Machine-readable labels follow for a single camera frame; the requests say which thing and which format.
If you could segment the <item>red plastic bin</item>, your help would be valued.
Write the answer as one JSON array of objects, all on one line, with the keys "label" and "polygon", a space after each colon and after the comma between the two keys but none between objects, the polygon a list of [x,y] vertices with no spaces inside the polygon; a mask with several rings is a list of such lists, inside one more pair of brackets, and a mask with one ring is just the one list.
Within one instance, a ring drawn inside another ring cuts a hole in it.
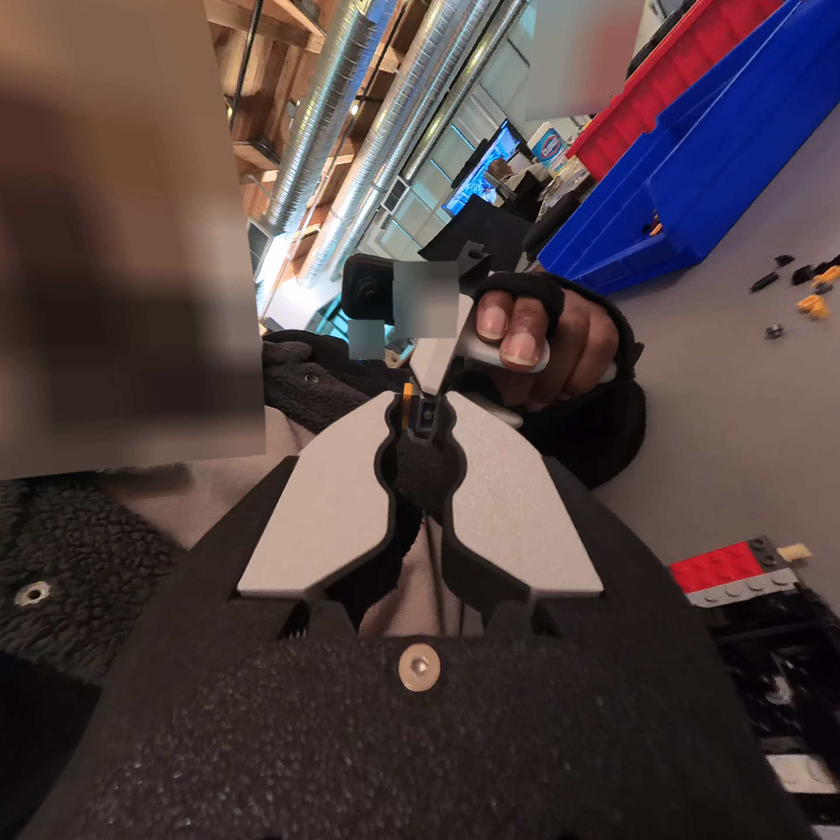
[{"label": "red plastic bin", "polygon": [[782,1],[698,1],[570,148],[599,182],[658,116],[771,16]]}]

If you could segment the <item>grey brick with yellow tile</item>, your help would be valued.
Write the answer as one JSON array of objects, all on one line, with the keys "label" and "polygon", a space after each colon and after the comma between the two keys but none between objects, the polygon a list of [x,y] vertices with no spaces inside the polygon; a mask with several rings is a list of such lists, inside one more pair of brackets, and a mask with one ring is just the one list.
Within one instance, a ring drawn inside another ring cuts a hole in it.
[{"label": "grey brick with yellow tile", "polygon": [[401,400],[401,424],[410,438],[431,444],[438,425],[439,402],[426,395],[413,381],[404,384]]}]

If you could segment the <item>silver ventilation duct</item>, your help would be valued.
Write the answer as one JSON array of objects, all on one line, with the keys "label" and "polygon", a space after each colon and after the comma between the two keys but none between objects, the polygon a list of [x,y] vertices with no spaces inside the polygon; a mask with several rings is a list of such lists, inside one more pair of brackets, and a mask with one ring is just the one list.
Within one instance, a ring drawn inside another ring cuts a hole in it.
[{"label": "silver ventilation duct", "polygon": [[271,190],[265,222],[273,235],[289,236],[297,228],[319,183],[375,49],[381,15],[373,5],[339,3]]},{"label": "silver ventilation duct", "polygon": [[424,128],[499,2],[434,1],[297,274],[314,289],[335,282],[354,252],[415,136]]}]

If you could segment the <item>white wipes canister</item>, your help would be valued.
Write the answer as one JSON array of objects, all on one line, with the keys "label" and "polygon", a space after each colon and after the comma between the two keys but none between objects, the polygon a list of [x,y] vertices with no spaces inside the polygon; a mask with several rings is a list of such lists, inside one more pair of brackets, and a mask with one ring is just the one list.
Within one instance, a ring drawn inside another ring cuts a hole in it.
[{"label": "white wipes canister", "polygon": [[565,156],[570,145],[551,122],[543,122],[528,140],[532,158],[554,178],[567,164]]}]

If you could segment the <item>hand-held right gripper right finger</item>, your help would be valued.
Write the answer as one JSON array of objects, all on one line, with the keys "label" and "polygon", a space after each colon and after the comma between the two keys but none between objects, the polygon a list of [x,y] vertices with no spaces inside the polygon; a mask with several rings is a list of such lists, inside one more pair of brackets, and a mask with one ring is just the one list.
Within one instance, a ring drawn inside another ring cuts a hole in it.
[{"label": "hand-held right gripper right finger", "polygon": [[458,467],[444,575],[458,597],[599,597],[604,584],[539,451],[486,408],[446,396]]}]

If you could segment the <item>blue plastic bin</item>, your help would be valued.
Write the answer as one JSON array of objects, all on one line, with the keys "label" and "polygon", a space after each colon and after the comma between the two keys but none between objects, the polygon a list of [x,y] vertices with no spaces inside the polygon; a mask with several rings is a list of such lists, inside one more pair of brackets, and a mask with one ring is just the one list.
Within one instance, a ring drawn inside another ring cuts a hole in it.
[{"label": "blue plastic bin", "polygon": [[783,3],[658,116],[539,263],[603,295],[699,264],[835,109],[838,61],[839,2]]}]

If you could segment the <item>pile of orange black bricks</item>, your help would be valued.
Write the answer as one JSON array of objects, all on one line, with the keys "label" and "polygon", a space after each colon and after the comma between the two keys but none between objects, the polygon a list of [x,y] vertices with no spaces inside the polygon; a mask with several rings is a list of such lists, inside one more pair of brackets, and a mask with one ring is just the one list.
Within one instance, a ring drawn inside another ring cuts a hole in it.
[{"label": "pile of orange black bricks", "polygon": [[826,298],[839,284],[839,255],[813,264],[782,253],[773,261],[774,268],[749,286],[749,294],[759,294],[786,279],[789,288],[802,289],[804,293],[794,305],[796,313],[811,321],[826,319],[830,314]]}]

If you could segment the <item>person's left hand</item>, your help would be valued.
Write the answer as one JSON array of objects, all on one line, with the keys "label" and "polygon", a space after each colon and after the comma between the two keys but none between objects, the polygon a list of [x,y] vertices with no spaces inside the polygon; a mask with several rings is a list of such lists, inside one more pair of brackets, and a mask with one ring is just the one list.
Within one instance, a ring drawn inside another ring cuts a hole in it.
[{"label": "person's left hand", "polygon": [[476,333],[499,350],[502,367],[490,374],[504,406],[538,412],[582,396],[599,385],[614,362],[620,335],[599,304],[566,290],[551,340],[549,322],[537,299],[494,290],[479,301]]}]

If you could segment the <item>monitor screen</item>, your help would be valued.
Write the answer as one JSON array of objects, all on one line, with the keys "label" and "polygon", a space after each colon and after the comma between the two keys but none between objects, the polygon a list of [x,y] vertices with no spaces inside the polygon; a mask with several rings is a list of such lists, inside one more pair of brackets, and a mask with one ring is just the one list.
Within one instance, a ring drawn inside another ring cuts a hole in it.
[{"label": "monitor screen", "polygon": [[505,119],[488,139],[481,140],[466,163],[451,182],[451,192],[441,205],[449,217],[456,216],[472,196],[493,203],[496,201],[496,187],[487,180],[487,168],[493,161],[509,163],[519,153],[523,142],[521,133],[509,119]]}]

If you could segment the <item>black toy brick vehicle model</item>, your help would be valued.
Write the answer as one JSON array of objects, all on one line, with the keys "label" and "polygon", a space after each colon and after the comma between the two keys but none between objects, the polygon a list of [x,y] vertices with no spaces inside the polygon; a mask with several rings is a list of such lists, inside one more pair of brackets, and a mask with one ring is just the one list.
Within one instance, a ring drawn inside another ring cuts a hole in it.
[{"label": "black toy brick vehicle model", "polygon": [[838,805],[838,616],[802,575],[801,542],[756,537],[672,563],[702,614],[776,777],[790,794]]}]

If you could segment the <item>black fleece jacket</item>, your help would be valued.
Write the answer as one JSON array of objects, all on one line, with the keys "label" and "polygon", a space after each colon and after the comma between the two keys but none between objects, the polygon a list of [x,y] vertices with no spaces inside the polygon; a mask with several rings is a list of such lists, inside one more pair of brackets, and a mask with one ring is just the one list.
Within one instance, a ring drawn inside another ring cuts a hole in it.
[{"label": "black fleece jacket", "polygon": [[[262,366],[266,408],[312,439],[406,380],[383,362],[351,361],[340,339],[303,331],[265,336]],[[2,653],[94,685],[156,585],[239,504],[184,549],[111,498],[96,476],[4,480],[1,559]]]}]

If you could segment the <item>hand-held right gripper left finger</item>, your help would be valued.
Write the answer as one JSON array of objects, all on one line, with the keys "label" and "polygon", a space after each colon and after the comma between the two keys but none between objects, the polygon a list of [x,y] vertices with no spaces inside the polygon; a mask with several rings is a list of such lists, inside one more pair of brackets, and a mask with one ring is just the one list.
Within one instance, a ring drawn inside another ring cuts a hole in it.
[{"label": "hand-held right gripper left finger", "polygon": [[395,497],[382,457],[396,394],[336,421],[300,453],[237,584],[249,597],[310,600],[390,543]]}]

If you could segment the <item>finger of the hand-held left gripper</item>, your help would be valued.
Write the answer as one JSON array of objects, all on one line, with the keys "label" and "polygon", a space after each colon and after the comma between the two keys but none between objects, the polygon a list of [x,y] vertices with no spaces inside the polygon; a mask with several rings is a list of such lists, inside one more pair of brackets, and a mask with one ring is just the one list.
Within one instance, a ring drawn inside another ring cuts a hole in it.
[{"label": "finger of the hand-held left gripper", "polygon": [[470,296],[459,294],[454,335],[416,339],[410,367],[424,396],[441,396],[449,366],[455,357],[461,333],[473,307],[474,301]]}]

